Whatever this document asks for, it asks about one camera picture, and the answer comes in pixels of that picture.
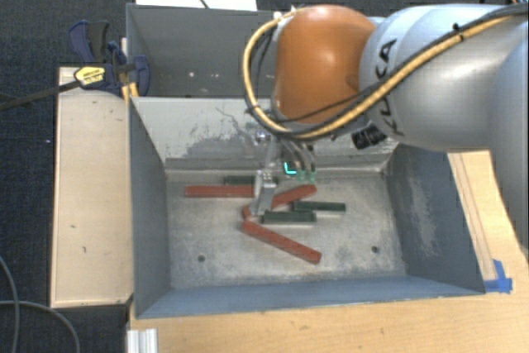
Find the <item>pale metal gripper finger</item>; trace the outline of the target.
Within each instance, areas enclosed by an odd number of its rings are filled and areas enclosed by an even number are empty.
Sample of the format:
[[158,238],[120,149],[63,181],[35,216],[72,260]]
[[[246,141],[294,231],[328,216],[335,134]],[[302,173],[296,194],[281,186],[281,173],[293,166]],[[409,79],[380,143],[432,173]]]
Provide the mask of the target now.
[[271,209],[277,183],[271,173],[264,173],[260,190],[260,215]]
[[260,196],[263,188],[263,182],[263,173],[257,172],[255,175],[255,182],[253,188],[254,197],[250,204],[250,213],[252,216],[257,216],[260,213]]

